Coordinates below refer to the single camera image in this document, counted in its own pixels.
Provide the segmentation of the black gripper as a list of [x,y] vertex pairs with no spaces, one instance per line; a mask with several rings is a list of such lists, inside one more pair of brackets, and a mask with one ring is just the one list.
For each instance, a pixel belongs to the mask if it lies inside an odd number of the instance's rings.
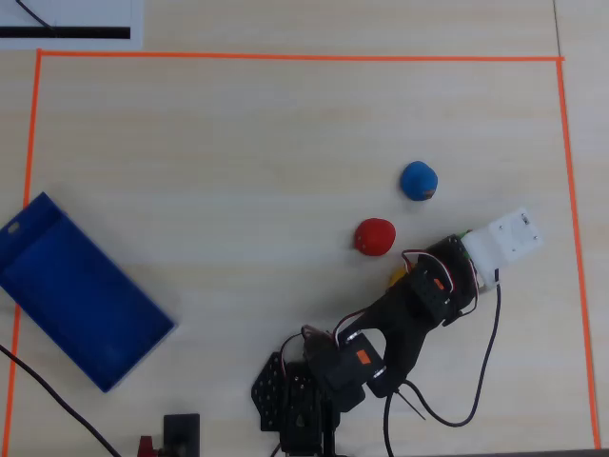
[[451,235],[417,253],[413,290],[435,325],[444,327],[467,314],[478,301],[475,268],[461,239]]

